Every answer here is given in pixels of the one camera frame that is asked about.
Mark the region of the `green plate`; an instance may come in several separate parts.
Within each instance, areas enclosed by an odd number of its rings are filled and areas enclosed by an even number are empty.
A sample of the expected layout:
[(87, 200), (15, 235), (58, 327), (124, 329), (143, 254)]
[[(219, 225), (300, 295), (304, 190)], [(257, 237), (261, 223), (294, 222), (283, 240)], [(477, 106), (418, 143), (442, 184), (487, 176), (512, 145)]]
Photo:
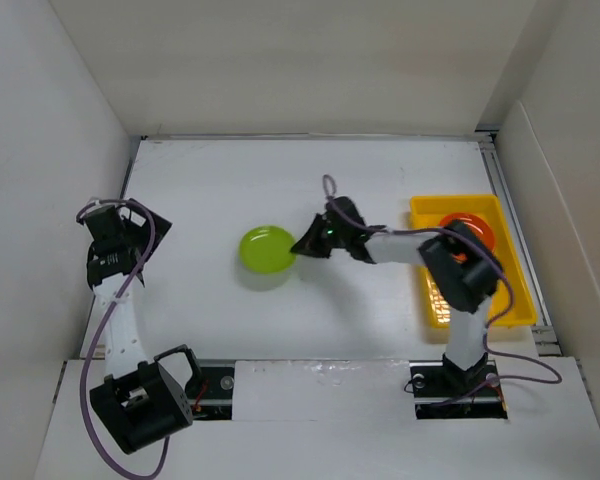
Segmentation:
[(242, 265), (253, 273), (277, 274), (294, 264), (296, 256), (291, 252), (294, 244), (294, 237), (284, 228), (258, 226), (241, 238), (238, 257)]

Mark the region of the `orange plate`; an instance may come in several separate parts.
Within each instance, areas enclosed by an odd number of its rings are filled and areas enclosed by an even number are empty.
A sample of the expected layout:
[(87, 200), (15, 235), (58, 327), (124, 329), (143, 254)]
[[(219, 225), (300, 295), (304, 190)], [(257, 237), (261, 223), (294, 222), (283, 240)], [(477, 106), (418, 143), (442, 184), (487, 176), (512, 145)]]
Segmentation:
[(448, 226), (453, 220), (464, 222), (473, 234), (491, 251), (495, 251), (496, 238), (491, 227), (485, 220), (472, 213), (453, 212), (444, 216), (439, 225), (441, 227)]

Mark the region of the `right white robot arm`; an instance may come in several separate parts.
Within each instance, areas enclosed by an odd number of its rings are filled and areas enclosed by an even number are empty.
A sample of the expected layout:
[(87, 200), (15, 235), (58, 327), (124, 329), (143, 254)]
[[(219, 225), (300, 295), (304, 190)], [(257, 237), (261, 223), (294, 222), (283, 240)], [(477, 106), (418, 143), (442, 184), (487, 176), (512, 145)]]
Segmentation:
[(442, 381), (450, 390), (436, 406), (448, 406), (482, 389), (488, 360), (486, 335), (491, 298), (503, 268), (491, 251), (459, 220), (443, 227), (396, 230), (368, 225), (346, 196), (329, 196), (294, 255), (328, 259), (334, 249), (366, 264), (399, 263), (425, 268), (451, 309), (450, 334), (442, 356)]

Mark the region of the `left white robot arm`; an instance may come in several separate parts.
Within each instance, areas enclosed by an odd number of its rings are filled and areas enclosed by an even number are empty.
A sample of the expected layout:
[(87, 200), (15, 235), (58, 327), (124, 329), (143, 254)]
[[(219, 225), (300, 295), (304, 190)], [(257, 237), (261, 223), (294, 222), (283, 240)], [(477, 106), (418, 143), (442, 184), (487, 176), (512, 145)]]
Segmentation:
[(190, 426), (189, 402), (206, 387), (190, 347), (150, 356), (141, 338), (144, 266), (171, 224), (135, 199), (93, 200), (77, 221), (92, 236), (87, 283), (103, 315), (93, 339), (104, 346), (105, 374), (88, 400), (118, 447), (131, 454)]

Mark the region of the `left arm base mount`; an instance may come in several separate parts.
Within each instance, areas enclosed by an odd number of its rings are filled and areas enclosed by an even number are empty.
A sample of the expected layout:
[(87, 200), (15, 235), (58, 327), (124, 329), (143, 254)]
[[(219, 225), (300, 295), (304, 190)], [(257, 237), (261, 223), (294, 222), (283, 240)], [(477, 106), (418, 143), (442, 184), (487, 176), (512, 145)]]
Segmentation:
[(233, 360), (197, 360), (188, 362), (184, 391), (196, 421), (228, 421), (232, 419), (235, 366)]

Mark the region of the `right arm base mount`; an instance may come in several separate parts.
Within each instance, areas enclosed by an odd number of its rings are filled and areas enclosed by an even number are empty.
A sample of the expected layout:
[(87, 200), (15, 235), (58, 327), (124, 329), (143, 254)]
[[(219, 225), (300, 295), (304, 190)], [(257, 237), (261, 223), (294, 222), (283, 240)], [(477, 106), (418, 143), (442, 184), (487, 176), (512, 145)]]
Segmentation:
[(417, 420), (507, 420), (504, 395), (499, 386), (481, 386), (498, 370), (493, 360), (467, 386), (456, 385), (443, 362), (415, 361), (403, 391), (413, 396)]

